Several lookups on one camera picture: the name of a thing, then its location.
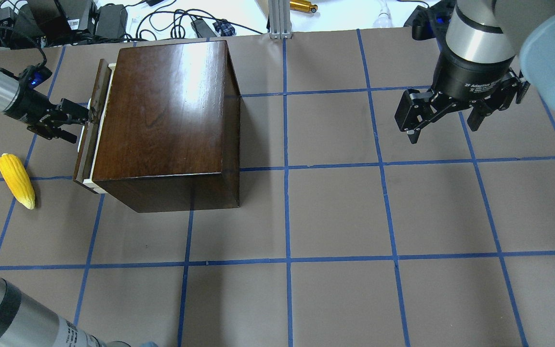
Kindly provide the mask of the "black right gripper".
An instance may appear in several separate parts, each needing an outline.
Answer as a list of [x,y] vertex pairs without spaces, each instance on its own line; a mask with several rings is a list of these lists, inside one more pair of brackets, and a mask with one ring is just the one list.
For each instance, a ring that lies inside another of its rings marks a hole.
[[441,51],[430,89],[425,92],[407,89],[403,92],[395,112],[399,131],[405,132],[414,145],[421,130],[437,121],[434,111],[455,104],[449,112],[456,111],[458,107],[472,108],[467,125],[475,132],[485,117],[496,110],[506,110],[512,102],[519,105],[531,84],[523,72],[515,73],[510,67],[512,61],[509,58],[483,64],[467,61],[452,51]]

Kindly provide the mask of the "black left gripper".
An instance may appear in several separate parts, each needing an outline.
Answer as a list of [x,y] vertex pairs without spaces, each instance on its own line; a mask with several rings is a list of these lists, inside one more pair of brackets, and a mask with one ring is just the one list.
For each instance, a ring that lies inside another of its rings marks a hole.
[[93,112],[89,108],[68,99],[61,99],[58,105],[54,105],[47,96],[25,86],[18,90],[18,95],[4,114],[26,124],[27,130],[47,140],[57,138],[75,144],[78,137],[62,130],[50,119],[51,116],[58,117],[59,112],[62,114],[61,122],[66,125],[93,122]]

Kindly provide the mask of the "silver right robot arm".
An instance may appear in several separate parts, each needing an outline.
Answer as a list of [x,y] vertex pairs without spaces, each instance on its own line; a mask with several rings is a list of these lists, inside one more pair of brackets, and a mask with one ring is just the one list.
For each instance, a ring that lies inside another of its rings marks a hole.
[[534,86],[555,110],[555,0],[441,0],[413,26],[440,44],[427,92],[405,92],[399,129],[418,134],[448,113],[470,108],[468,125],[520,103]]

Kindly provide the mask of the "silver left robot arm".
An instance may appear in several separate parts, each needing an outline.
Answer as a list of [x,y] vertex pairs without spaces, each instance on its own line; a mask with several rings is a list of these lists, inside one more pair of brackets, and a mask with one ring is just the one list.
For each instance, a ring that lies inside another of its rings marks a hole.
[[[110,90],[105,110],[118,105],[116,96],[146,103],[160,101],[157,92],[167,88],[173,90],[174,96],[192,103],[193,95],[199,96],[202,87],[225,89],[227,83],[233,85],[233,91],[225,93],[222,98],[222,110],[225,110],[227,101],[239,101],[240,92],[229,53],[203,60],[195,55],[188,62],[173,53],[163,53],[162,57],[174,58],[174,62],[160,63],[157,70],[151,70],[141,68],[135,62],[126,64],[123,58],[119,58],[117,65],[104,68],[108,82],[97,81],[95,88]],[[68,99],[54,105],[46,95],[35,90],[51,74],[44,63],[28,66],[19,76],[0,69],[0,113],[24,123],[28,131],[46,140],[60,139],[75,144],[78,137],[62,130],[62,126],[96,124],[97,117],[104,110],[98,105],[102,98],[93,96],[88,107]]]

